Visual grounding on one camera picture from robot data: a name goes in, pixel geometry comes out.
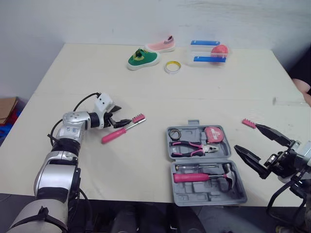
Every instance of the pliers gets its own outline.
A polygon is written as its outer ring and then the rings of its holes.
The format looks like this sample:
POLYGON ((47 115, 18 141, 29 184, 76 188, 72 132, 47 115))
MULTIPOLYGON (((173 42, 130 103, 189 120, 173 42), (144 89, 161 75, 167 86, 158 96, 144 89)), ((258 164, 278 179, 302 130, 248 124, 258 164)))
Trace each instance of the pliers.
POLYGON ((193 152, 189 153, 172 153, 172 157, 192 157, 192 156, 204 156, 205 153, 213 153, 219 150, 218 147, 212 146, 210 144, 202 145, 201 142, 188 142, 188 141, 178 141, 178 142, 171 142, 170 146, 185 146, 197 149, 193 152))

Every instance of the hammer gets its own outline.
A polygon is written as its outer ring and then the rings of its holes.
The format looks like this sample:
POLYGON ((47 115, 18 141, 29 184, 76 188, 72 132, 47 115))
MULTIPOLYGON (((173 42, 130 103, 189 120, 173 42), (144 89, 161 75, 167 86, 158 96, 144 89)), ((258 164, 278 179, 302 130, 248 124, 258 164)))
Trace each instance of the hammer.
POLYGON ((222 175, 208 175, 206 173, 189 173, 189 174, 177 174, 174 173, 174 182, 199 182, 199 181, 208 181, 210 179, 217 179, 217 178, 226 178, 229 182, 229 190, 232 189, 235 185, 235 173, 231 170, 231 164, 226 163, 223 164, 223 169, 225 174, 222 175))

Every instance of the pink screwdriver handle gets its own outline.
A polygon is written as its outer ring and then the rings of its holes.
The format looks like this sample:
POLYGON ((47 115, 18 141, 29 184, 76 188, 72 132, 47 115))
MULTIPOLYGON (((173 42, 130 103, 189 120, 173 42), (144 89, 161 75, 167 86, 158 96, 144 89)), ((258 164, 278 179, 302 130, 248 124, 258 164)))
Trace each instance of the pink screwdriver handle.
POLYGON ((113 133, 110 133, 106 136, 104 136, 102 138, 102 143, 107 143, 107 142, 110 142, 112 141, 113 139, 121 136, 122 134, 126 133, 126 129, 120 129, 120 130, 117 130, 117 131, 114 131, 113 133))
POLYGON ((191 174, 173 174, 175 183, 179 182, 198 182, 208 181, 209 175, 205 173, 191 173, 191 174))

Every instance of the pink shoe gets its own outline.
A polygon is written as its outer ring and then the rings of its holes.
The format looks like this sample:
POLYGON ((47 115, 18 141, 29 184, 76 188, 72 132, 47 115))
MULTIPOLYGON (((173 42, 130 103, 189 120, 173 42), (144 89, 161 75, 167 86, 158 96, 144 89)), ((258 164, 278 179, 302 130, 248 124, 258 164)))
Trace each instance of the pink shoe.
POLYGON ((149 52, 171 52, 175 50, 175 41, 172 35, 167 40, 155 44, 145 45, 145 50, 149 52))

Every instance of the green shoe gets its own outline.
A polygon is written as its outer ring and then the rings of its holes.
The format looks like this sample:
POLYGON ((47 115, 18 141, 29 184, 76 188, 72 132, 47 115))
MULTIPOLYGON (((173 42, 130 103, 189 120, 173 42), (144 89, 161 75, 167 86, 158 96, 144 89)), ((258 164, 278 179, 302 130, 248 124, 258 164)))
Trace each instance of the green shoe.
POLYGON ((151 67, 158 64, 159 61, 160 54, 158 52, 148 52, 138 49, 130 59, 128 59, 127 68, 130 70, 137 70, 143 67, 151 67))

